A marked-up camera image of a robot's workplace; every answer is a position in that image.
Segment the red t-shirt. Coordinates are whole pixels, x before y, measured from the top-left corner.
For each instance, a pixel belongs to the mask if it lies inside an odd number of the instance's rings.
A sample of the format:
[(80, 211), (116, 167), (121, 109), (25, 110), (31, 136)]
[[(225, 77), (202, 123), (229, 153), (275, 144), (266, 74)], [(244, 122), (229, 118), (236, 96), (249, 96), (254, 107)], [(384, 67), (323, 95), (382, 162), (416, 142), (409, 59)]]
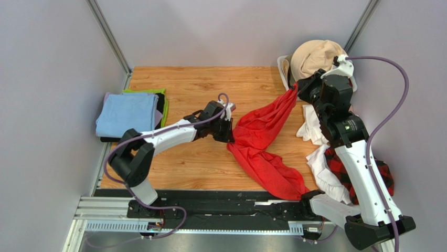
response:
[(302, 174), (283, 163), (282, 157), (267, 148), (283, 129), (296, 105), (294, 88), (272, 103), (250, 111), (233, 129), (234, 143), (227, 145), (245, 173), (263, 189), (282, 200), (299, 201), (309, 190)]

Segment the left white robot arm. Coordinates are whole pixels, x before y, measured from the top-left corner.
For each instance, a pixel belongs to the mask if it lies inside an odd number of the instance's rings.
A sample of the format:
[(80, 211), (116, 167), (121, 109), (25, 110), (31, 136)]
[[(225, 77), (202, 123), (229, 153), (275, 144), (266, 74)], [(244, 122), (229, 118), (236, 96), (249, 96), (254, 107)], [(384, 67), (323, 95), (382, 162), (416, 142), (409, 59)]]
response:
[(218, 142), (234, 143), (232, 112), (235, 108), (231, 102), (211, 101), (205, 109), (185, 116), (171, 126), (147, 132), (129, 129), (107, 157), (107, 165), (134, 197), (144, 205), (152, 205), (158, 198), (147, 178), (153, 158), (175, 146), (209, 135)]

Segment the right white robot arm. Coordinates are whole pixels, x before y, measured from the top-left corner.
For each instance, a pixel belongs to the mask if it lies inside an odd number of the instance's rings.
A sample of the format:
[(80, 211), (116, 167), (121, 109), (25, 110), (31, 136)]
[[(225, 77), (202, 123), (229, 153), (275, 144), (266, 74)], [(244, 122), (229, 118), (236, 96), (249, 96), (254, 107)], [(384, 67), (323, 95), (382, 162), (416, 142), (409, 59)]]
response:
[(397, 240), (416, 228), (391, 198), (377, 168), (362, 121), (350, 111), (353, 89), (345, 76), (317, 70), (297, 83), (298, 97), (310, 103), (319, 119), (323, 136), (345, 167), (359, 205), (343, 204), (315, 190), (302, 196), (307, 212), (341, 227), (358, 250)]

